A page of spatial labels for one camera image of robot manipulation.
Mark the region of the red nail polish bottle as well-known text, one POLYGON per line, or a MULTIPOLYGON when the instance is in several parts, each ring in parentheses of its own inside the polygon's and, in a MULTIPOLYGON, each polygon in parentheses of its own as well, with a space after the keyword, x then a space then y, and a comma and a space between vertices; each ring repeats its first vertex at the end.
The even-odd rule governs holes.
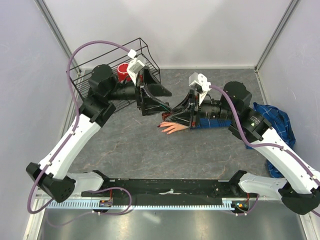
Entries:
POLYGON ((170 112, 164 112, 161 114, 162 120, 165 121, 172 114, 170 112))

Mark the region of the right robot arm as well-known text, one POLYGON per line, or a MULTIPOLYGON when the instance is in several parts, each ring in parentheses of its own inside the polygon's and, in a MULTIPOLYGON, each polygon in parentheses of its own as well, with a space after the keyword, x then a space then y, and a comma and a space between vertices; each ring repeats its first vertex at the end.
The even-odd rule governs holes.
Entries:
POLYGON ((276 198, 299 215, 319 207, 320 173, 292 150, 295 136, 285 112, 270 105, 250 105, 252 94, 238 81, 221 88, 219 100, 208 95, 213 88, 210 83, 194 82, 192 86, 180 104, 162 115, 159 126, 165 133, 225 126, 280 172, 280 177, 263 177, 238 171, 229 181, 233 196, 248 193, 276 198))

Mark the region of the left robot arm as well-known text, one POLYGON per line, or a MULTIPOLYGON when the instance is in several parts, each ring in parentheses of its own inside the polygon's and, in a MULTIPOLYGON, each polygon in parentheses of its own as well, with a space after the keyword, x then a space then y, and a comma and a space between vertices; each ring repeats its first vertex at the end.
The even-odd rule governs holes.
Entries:
POLYGON ((75 193, 93 191, 99 197, 106 196, 110 185, 105 176, 97 171, 70 173, 76 156, 89 139, 95 135, 115 112, 114 101, 134 100, 142 115, 150 116, 169 112, 170 106, 158 97, 170 97, 166 89, 144 66, 137 72, 137 82, 120 83, 118 76, 107 64, 96 66, 88 79, 88 96, 79 108, 69 130, 55 148, 40 161, 31 162, 26 172, 53 200, 62 203, 75 193))

